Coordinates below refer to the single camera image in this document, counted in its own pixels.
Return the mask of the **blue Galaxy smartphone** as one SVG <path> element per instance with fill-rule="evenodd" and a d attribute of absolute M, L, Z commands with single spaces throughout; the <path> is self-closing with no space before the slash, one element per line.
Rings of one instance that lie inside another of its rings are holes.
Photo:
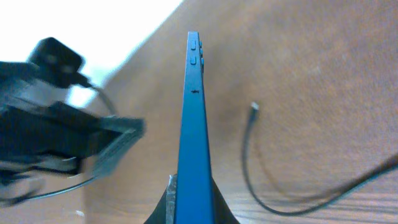
<path fill-rule="evenodd" d="M 187 36 L 174 223 L 214 223 L 215 208 L 198 32 Z"/>

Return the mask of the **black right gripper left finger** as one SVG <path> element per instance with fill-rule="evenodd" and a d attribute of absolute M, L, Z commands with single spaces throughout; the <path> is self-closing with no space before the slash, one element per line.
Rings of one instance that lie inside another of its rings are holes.
<path fill-rule="evenodd" d="M 177 174 L 169 176 L 169 183 L 158 204 L 144 224 L 174 224 L 177 193 Z"/>

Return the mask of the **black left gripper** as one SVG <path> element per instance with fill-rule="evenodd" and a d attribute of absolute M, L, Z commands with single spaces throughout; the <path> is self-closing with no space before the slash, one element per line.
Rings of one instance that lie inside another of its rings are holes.
<path fill-rule="evenodd" d="M 142 118 L 97 118 L 64 103 L 1 111 L 1 161 L 60 174 L 79 174 L 83 160 L 96 156 L 93 178 L 109 176 L 142 138 Z"/>

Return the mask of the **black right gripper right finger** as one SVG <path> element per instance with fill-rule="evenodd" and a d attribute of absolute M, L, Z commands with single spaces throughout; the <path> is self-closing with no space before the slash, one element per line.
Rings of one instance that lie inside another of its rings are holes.
<path fill-rule="evenodd" d="M 223 198 L 216 182 L 212 179 L 213 190 L 213 206 L 215 212 L 216 224 L 239 224 L 232 211 L 229 209 L 228 204 Z"/>

